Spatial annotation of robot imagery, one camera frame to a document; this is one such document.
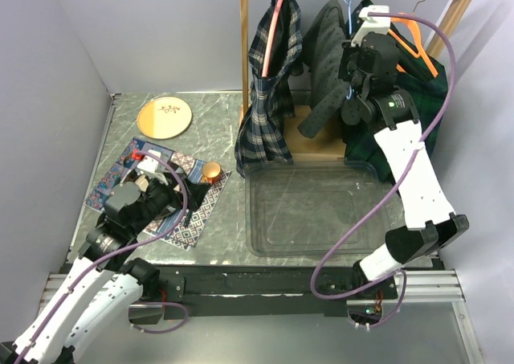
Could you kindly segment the light blue wire hanger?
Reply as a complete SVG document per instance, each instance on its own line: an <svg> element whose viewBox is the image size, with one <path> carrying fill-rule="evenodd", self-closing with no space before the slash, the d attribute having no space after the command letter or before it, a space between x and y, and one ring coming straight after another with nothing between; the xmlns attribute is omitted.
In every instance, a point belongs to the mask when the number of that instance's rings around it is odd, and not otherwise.
<svg viewBox="0 0 514 364"><path fill-rule="evenodd" d="M347 6L348 13L348 37L353 37L353 0L342 0Z"/></svg>

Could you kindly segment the dark grey dotted skirt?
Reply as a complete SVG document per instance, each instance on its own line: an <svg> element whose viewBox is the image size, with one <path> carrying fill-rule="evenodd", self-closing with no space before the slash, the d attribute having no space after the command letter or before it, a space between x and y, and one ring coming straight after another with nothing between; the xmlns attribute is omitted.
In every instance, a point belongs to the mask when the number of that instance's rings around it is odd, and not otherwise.
<svg viewBox="0 0 514 364"><path fill-rule="evenodd" d="M298 126L304 137L313 139L335 121L337 137L345 139L347 125L341 118L341 108L347 103L349 84L339 77L339 71L346 39L341 4L329 0L303 38L301 58L310 72L311 84L311 112Z"/></svg>

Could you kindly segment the green navy plaid skirt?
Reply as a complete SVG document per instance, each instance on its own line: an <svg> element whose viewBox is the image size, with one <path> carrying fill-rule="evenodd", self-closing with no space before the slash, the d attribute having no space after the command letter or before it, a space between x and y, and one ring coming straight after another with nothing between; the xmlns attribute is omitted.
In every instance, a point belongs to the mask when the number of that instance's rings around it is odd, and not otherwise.
<svg viewBox="0 0 514 364"><path fill-rule="evenodd" d="M443 106L447 95L447 74L445 67L432 58L430 61L438 75L432 76L427 65L421 58L413 57L400 43L396 43L400 52L396 85L407 90L421 118L422 127L426 129ZM394 182L390 166L384 153L366 127L365 122L358 125L343 125L342 141L346 144L345 158L352 162L368 162L377 172L382 182Z"/></svg>

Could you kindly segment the orange plastic hanger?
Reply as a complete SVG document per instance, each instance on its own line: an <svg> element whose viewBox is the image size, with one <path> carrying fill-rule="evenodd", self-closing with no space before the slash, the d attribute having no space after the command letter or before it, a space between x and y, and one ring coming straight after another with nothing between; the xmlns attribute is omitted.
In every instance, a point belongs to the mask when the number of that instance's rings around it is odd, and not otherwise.
<svg viewBox="0 0 514 364"><path fill-rule="evenodd" d="M406 53L408 53L414 59L421 59L427 70L430 72L430 78L435 78L439 72L433 65L429 55L426 53L423 47L422 33L418 23L410 18L398 17L392 17L391 22L402 23L407 27L412 36L414 47L411 47L407 40L401 37L399 33L395 32L393 27L390 27L389 35L399 44L400 47L403 48Z"/></svg>

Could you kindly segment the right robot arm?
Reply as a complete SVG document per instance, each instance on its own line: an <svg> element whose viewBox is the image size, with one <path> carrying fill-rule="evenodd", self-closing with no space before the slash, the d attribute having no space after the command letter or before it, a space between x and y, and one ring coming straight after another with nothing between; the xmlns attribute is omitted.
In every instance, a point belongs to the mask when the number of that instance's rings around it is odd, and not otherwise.
<svg viewBox="0 0 514 364"><path fill-rule="evenodd" d="M449 203L434 172L413 97L396 85L400 52L394 39L371 32L345 46L340 75L353 96L341 113L347 125L363 123L385 155L402 199L405 224L353 265L351 295L370 298L380 281L409 262L446 246L469 228Z"/></svg>

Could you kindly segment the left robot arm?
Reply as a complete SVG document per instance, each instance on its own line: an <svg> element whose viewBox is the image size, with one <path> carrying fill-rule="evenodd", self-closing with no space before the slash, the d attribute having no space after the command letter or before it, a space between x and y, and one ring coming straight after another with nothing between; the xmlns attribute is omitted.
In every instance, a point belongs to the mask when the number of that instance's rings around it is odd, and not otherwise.
<svg viewBox="0 0 514 364"><path fill-rule="evenodd" d="M146 178L142 186L115 186L104 212L89 232L78 257L55 295L30 327L13 342L1 344L3 363L72 363L101 327L137 300L151 301L160 290L159 271L128 257L137 236L162 212L195 211L210 189L188 178Z"/></svg>

